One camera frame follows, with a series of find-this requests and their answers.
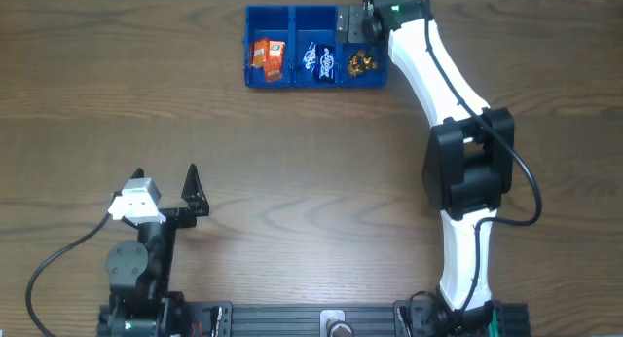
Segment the blue snack package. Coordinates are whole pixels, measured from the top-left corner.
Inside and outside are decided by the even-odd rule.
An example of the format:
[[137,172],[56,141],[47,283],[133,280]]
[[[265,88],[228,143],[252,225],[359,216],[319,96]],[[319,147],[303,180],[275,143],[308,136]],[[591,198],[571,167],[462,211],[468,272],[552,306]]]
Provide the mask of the blue snack package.
[[325,83],[335,82],[335,50],[331,46],[318,46],[318,66],[315,71],[315,79]]
[[303,55],[303,60],[301,61],[300,69],[309,73],[310,76],[313,76],[315,68],[318,64],[318,45],[311,41],[308,46],[308,50]]

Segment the black cable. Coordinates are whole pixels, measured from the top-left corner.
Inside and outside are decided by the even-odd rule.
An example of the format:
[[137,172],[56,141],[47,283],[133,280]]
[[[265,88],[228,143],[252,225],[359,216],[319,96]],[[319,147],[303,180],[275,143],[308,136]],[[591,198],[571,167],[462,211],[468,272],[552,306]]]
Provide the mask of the black cable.
[[474,227],[475,244],[476,244],[476,269],[474,271],[474,278],[472,279],[471,287],[469,288],[469,293],[467,294],[465,302],[463,303],[462,307],[457,311],[456,321],[454,323],[454,324],[457,324],[457,323],[460,323],[460,319],[463,313],[465,313],[465,310],[467,309],[467,306],[469,305],[469,302],[471,301],[471,298],[474,295],[474,290],[476,289],[476,285],[478,283],[478,276],[480,272],[480,227],[486,222],[493,222],[493,223],[512,225],[512,226],[531,226],[540,217],[543,204],[541,200],[541,192],[538,189],[536,179],[534,178],[534,175],[532,174],[532,172],[530,171],[530,169],[528,168],[524,160],[517,154],[517,152],[513,150],[512,147],[510,147],[506,143],[506,141],[504,141],[504,138],[502,138],[502,136],[500,136],[494,129],[492,129],[480,116],[478,116],[465,103],[465,100],[460,96],[460,94],[458,94],[457,89],[455,89],[454,85],[448,78],[448,75],[446,75],[446,72],[441,67],[441,64],[439,63],[439,61],[437,60],[437,57],[435,56],[435,53],[433,52],[432,46],[430,45],[430,34],[428,32],[428,23],[430,22],[430,18],[431,18],[430,0],[424,0],[424,1],[425,1],[425,6],[426,6],[426,14],[425,14],[425,19],[424,19],[424,37],[426,41],[426,50],[430,53],[430,57],[435,63],[437,70],[439,70],[439,73],[444,78],[446,85],[448,85],[448,88],[450,89],[450,91],[453,93],[453,95],[457,99],[458,101],[457,104],[460,104],[465,109],[465,111],[467,111],[467,113],[469,113],[469,115],[482,127],[482,129],[486,131],[493,139],[495,139],[497,143],[499,143],[502,146],[502,148],[506,152],[508,152],[508,154],[517,163],[517,165],[519,165],[522,172],[526,176],[528,183],[530,184],[532,188],[532,192],[534,193],[535,210],[534,210],[534,215],[532,216],[530,220],[520,221],[520,220],[510,220],[510,219],[506,219],[502,217],[487,217],[487,218],[481,219],[480,221],[476,223],[476,226]]
[[97,226],[95,226],[95,228],[92,229],[88,234],[84,235],[82,238],[76,240],[75,242],[59,250],[58,252],[54,253],[50,258],[46,259],[46,261],[44,261],[39,266],[39,268],[37,268],[37,270],[35,270],[34,274],[32,274],[32,277],[30,278],[30,281],[28,282],[28,286],[26,287],[26,309],[28,309],[28,314],[30,315],[32,322],[35,323],[35,325],[44,334],[44,336],[55,337],[53,333],[50,332],[50,330],[48,330],[46,326],[43,325],[43,323],[41,323],[39,318],[37,318],[37,315],[35,314],[34,309],[32,309],[32,287],[34,286],[35,281],[37,280],[39,275],[44,271],[44,269],[46,269],[50,264],[52,264],[52,262],[57,260],[59,256],[73,249],[78,244],[83,243],[84,241],[93,237],[93,235],[95,235],[99,230],[101,230],[102,227],[104,227],[104,224],[106,224],[106,221],[108,221],[109,217],[110,217],[110,214],[106,213],[104,218],[101,219],[101,222],[99,222],[99,224],[97,224]]

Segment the orange snack package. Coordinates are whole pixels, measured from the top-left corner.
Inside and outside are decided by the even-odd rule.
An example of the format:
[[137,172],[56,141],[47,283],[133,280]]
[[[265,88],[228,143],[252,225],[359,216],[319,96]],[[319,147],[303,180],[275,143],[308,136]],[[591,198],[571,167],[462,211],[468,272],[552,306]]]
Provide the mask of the orange snack package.
[[269,57],[264,62],[264,76],[267,82],[279,80],[283,77],[283,58],[285,55],[285,43],[283,41],[270,41]]
[[253,44],[253,63],[255,68],[261,68],[269,55],[269,39],[263,38]]

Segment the blue plastic container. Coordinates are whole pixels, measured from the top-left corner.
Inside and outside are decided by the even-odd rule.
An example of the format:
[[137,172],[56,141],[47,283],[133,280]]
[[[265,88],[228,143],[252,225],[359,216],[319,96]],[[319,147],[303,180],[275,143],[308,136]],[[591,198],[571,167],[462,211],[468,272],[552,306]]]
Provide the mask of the blue plastic container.
[[[386,53],[367,44],[338,44],[337,5],[253,5],[246,7],[244,29],[244,81],[250,88],[380,88],[387,79]],[[253,68],[253,43],[261,38],[285,42],[283,77],[267,82],[263,68]],[[317,82],[299,65],[310,41],[335,48],[335,83]],[[348,61],[361,49],[371,52],[379,69],[356,78],[348,75]]]

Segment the wooden tabletop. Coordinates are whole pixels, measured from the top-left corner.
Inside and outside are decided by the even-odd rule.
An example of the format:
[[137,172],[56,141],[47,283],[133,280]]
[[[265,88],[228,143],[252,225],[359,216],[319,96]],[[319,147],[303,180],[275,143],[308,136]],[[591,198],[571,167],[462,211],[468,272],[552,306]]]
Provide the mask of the wooden tabletop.
[[[0,330],[40,335],[26,283],[92,229],[136,167],[174,203],[196,163],[212,214],[178,232],[171,289],[234,303],[393,302],[432,290],[439,213],[429,127],[396,69],[381,90],[253,91],[247,4],[358,0],[0,0]],[[535,336],[623,333],[623,0],[433,0],[446,49],[543,193],[528,229],[494,225],[494,298]],[[500,214],[531,215],[515,168]],[[109,222],[35,286],[58,336],[92,336]]]

